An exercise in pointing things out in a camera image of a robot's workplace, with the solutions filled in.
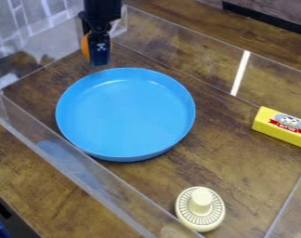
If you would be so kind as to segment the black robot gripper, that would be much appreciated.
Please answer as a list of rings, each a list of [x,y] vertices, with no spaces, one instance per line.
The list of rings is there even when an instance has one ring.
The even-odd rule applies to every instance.
[[[83,0],[79,12],[82,30],[89,34],[90,62],[94,66],[107,65],[111,57],[111,23],[121,19],[122,0]]]

